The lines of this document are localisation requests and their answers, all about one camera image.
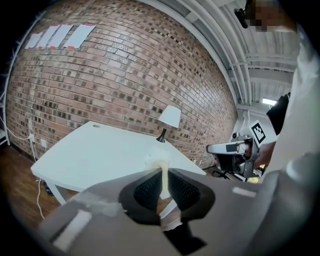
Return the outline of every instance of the black mesh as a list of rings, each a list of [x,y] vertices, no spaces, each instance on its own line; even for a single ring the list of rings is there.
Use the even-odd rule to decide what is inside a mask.
[[[134,199],[143,207],[156,212],[162,189],[162,171],[134,189]]]
[[[169,192],[180,211],[188,209],[199,201],[200,191],[197,187],[178,177],[171,171],[168,172],[168,179]]]

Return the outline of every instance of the ceiling light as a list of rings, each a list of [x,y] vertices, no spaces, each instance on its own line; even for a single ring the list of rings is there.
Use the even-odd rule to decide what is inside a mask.
[[[268,98],[263,98],[262,103],[274,106],[277,103],[277,101],[272,100],[272,99],[268,99]]]

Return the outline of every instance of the white shirt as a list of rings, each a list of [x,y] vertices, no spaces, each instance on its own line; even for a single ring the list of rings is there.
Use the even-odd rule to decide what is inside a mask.
[[[300,52],[291,97],[265,175],[284,170],[289,161],[305,153],[320,152],[320,60],[300,26],[298,38]]]

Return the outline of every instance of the brick wall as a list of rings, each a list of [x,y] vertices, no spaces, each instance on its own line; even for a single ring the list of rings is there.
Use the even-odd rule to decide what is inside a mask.
[[[212,164],[205,146],[228,141],[237,112],[222,73],[191,33],[130,0],[59,1],[32,32],[67,23],[74,26],[58,49],[20,51],[7,95],[9,129],[35,134],[41,156],[41,138],[52,147],[89,120],[157,136],[157,118],[173,105],[182,111],[180,126],[166,137],[189,159],[202,159],[201,167]],[[79,24],[96,27],[79,49],[63,48]],[[31,154],[27,140],[10,140]]]

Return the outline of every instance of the light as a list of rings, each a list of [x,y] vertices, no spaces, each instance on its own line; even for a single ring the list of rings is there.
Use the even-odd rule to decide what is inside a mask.
[[[268,98],[263,98],[262,103],[274,106],[277,103],[277,101]]]
[[[166,106],[165,110],[159,117],[159,121],[176,128],[179,128],[181,110],[174,106]]]

